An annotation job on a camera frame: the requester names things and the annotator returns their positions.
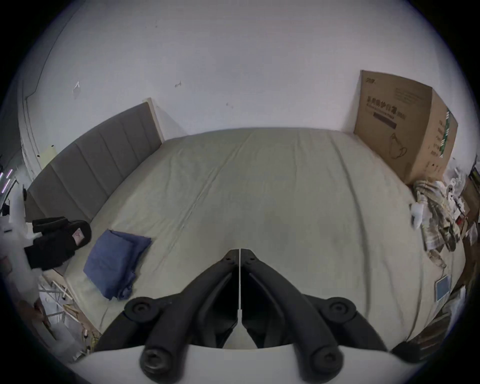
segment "pile of clothes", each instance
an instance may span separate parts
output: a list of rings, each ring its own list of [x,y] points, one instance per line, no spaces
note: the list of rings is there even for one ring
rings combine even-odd
[[[460,228],[455,223],[448,203],[447,188],[441,181],[416,181],[413,184],[417,203],[423,206],[421,231],[425,250],[440,252],[443,246],[453,252],[460,241]]]
[[[107,229],[93,246],[84,272],[105,298],[125,300],[132,294],[139,258],[151,242],[148,237]]]
[[[83,220],[68,221],[65,217],[49,217],[32,221],[33,233],[42,236],[25,247],[30,268],[43,271],[57,268],[92,238],[90,225]]]

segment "white wall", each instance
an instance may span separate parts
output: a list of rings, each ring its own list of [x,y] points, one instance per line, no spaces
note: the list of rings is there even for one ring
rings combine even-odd
[[[167,139],[235,127],[352,131],[367,69],[433,86],[459,123],[453,156],[469,170],[480,126],[468,85],[406,2],[196,3],[83,4],[29,98],[39,152],[52,144],[62,150],[149,96]]]

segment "gray upholstered headboard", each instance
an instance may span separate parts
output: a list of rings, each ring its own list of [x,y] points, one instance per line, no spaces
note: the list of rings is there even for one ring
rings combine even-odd
[[[80,136],[28,188],[26,221],[65,216],[90,223],[122,181],[160,147],[155,121],[144,102]]]

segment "blue folded cloth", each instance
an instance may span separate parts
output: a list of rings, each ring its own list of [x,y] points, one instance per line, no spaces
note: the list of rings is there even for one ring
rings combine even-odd
[[[125,300],[132,294],[135,268],[152,239],[107,229],[98,238],[84,272],[107,299]]]

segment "beige bed sheet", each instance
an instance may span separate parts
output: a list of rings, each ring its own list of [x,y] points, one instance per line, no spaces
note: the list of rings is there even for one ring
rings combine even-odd
[[[354,135],[310,129],[237,129],[166,141],[112,194],[91,242],[65,273],[100,332],[126,301],[105,299],[83,273],[107,228],[153,238],[133,295],[180,292],[230,249],[249,248],[302,293],[352,300],[388,348],[436,315],[434,283],[463,270],[460,242],[447,268],[411,226],[413,196]]]

